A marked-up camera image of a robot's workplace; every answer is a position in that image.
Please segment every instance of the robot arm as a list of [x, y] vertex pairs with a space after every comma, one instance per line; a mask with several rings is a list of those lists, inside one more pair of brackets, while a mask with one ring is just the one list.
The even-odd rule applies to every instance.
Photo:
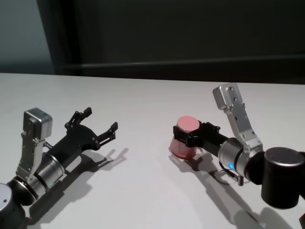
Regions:
[[[101, 135], [81, 125], [91, 114], [89, 107], [83, 113], [75, 112], [65, 125], [66, 136], [51, 146], [45, 139], [51, 135], [52, 117], [38, 108], [24, 112], [22, 156], [16, 177], [7, 185], [0, 184], [0, 228], [20, 228], [25, 221], [22, 206], [33, 204], [51, 189], [83, 151], [99, 150], [115, 139], [117, 122]], [[42, 152], [44, 146], [49, 149], [46, 153]]]
[[305, 158], [302, 153], [283, 147], [263, 151], [237, 84], [217, 87], [213, 94], [218, 108], [227, 114], [235, 137], [227, 138], [219, 133], [219, 127], [200, 122], [199, 128], [189, 133], [174, 126], [174, 138], [187, 147], [202, 147], [218, 157], [221, 167], [239, 185], [243, 184], [243, 177], [262, 185], [261, 197], [270, 206], [294, 207], [303, 189]]

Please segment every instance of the pink cup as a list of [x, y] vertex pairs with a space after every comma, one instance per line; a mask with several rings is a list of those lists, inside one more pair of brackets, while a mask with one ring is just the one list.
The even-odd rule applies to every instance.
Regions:
[[[178, 119], [177, 127], [182, 131], [189, 133], [199, 128], [199, 121], [191, 116], [183, 116]], [[196, 155], [196, 150], [196, 147], [189, 148], [184, 143], [179, 142], [174, 138], [170, 145], [171, 153], [183, 160], [192, 159]]]

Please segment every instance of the gray wall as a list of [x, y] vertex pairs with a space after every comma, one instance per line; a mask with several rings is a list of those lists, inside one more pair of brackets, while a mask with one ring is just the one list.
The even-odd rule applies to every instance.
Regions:
[[36, 0], [0, 0], [0, 73], [54, 73]]

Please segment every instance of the white tabletop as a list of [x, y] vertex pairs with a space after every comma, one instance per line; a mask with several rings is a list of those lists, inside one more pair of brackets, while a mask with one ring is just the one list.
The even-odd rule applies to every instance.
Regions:
[[[85, 154], [95, 162], [104, 156], [113, 161], [86, 164], [94, 173], [72, 174], [66, 183], [75, 181], [67, 188], [61, 184], [57, 193], [45, 198], [52, 202], [61, 197], [44, 204], [42, 208], [53, 207], [29, 229], [301, 228], [303, 199], [292, 209], [277, 210], [263, 202], [260, 186], [239, 187], [222, 173], [216, 173], [216, 178], [230, 185], [212, 178], [208, 172], [219, 166], [209, 153], [196, 156], [203, 157], [199, 171], [171, 156], [173, 125], [183, 115], [218, 125], [223, 135], [233, 136], [212, 94], [221, 84], [0, 74], [0, 181], [6, 183], [15, 176], [25, 110], [38, 107], [53, 117], [47, 141], [55, 144], [65, 136], [64, 124], [74, 111], [90, 106], [93, 114], [84, 125], [101, 134], [117, 121], [119, 129], [116, 140]], [[274, 146], [305, 150], [305, 86], [238, 86], [265, 150]], [[34, 212], [37, 216], [43, 210]]]

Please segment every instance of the silver metal bracket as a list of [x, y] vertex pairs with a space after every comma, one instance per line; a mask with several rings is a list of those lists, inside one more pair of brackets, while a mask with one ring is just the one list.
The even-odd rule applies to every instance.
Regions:
[[213, 90], [218, 109], [228, 116], [234, 136], [244, 145], [249, 156], [263, 150], [263, 144], [251, 127], [245, 104], [236, 83], [228, 83]]
[[45, 139], [51, 135], [52, 122], [52, 117], [39, 108], [24, 112], [23, 133], [21, 134], [22, 155], [16, 174], [37, 193], [43, 192], [43, 187], [34, 173], [41, 164], [43, 144]]

